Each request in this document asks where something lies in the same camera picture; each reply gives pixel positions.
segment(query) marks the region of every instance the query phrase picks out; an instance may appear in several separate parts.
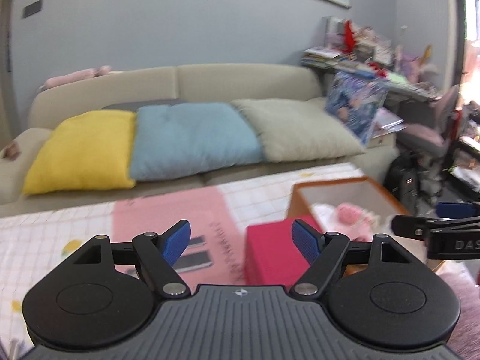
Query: sage green pillow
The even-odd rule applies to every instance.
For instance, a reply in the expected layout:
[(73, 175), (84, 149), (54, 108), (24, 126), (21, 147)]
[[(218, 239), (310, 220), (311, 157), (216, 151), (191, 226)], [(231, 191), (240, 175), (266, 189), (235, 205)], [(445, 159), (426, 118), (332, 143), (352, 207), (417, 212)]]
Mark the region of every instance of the sage green pillow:
[(257, 132), (270, 162), (311, 161), (365, 152), (353, 133), (312, 102), (242, 99), (231, 103)]

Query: pink pillow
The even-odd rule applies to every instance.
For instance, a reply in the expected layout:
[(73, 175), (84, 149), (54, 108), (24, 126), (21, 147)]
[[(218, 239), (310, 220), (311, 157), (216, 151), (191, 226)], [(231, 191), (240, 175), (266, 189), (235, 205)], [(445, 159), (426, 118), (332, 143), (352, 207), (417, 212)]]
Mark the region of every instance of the pink pillow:
[(53, 77), (45, 81), (45, 85), (42, 89), (46, 91), (47, 89), (54, 88), (60, 85), (75, 83), (76, 81), (81, 81), (85, 79), (92, 79), (93, 77), (95, 77), (95, 73), (97, 73), (95, 69), (85, 69), (76, 71), (75, 73), (67, 74), (66, 76)]
[(95, 77), (106, 76), (112, 71), (111, 66), (102, 66), (100, 69), (97, 70)]

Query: white grid mat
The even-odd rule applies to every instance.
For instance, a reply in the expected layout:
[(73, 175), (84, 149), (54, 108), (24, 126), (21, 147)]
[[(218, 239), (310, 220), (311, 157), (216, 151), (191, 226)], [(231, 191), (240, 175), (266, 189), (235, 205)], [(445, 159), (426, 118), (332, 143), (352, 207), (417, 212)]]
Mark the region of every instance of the white grid mat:
[(32, 344), (20, 312), (28, 290), (97, 234), (111, 235), (114, 203), (0, 219), (0, 338)]
[(294, 172), (268, 175), (219, 185), (227, 207), (243, 233), (253, 224), (284, 220), (294, 184), (362, 177), (364, 174), (351, 163), (317, 166)]
[[(285, 218), (292, 186), (318, 180), (363, 176), (351, 163), (268, 175), (218, 186), (238, 229)], [(0, 338), (31, 347), (21, 315), (27, 291), (70, 252), (97, 234), (112, 236), (115, 203), (73, 207), (0, 218)]]

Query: black bag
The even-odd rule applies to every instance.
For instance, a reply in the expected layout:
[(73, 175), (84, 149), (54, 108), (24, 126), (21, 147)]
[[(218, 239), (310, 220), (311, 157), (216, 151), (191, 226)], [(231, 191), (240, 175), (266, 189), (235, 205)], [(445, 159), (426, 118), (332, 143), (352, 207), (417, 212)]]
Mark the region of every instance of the black bag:
[(395, 159), (388, 169), (383, 186), (411, 215), (417, 215), (420, 181), (415, 155), (403, 153)]

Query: yellow pillow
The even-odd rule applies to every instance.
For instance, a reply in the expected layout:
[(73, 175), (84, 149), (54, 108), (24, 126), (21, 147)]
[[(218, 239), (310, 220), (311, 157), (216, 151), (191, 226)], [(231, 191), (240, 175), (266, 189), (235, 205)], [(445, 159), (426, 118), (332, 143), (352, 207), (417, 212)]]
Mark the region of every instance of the yellow pillow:
[(97, 110), (64, 120), (40, 149), (23, 193), (133, 188), (135, 117), (129, 111)]

